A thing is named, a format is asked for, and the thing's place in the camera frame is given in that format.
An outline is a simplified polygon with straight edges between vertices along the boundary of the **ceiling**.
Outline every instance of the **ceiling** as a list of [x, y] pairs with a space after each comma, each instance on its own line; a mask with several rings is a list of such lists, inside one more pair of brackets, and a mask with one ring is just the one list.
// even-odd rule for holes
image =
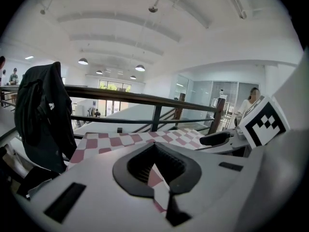
[[[78, 66], [78, 59], [86, 58], [89, 65], [78, 67], [87, 68], [88, 73], [108, 69], [114, 73], [112, 76], [119, 71], [136, 74], [135, 67], [139, 64], [147, 72], [177, 47], [237, 27], [246, 20], [287, 16], [278, 0], [158, 0], [156, 13], [149, 11], [156, 0], [29, 1], [35, 5], [32, 9], [36, 16], [63, 33], [63, 40], [74, 51], [65, 59], [65, 55], [58, 57], [60, 53], [49, 48], [45, 51], [53, 52], [49, 59], [63, 58]], [[35, 43], [27, 45], [44, 50]], [[58, 52], [62, 47], [62, 51], [68, 51], [64, 44], [58, 44]], [[143, 74], [138, 75], [142, 81]]]

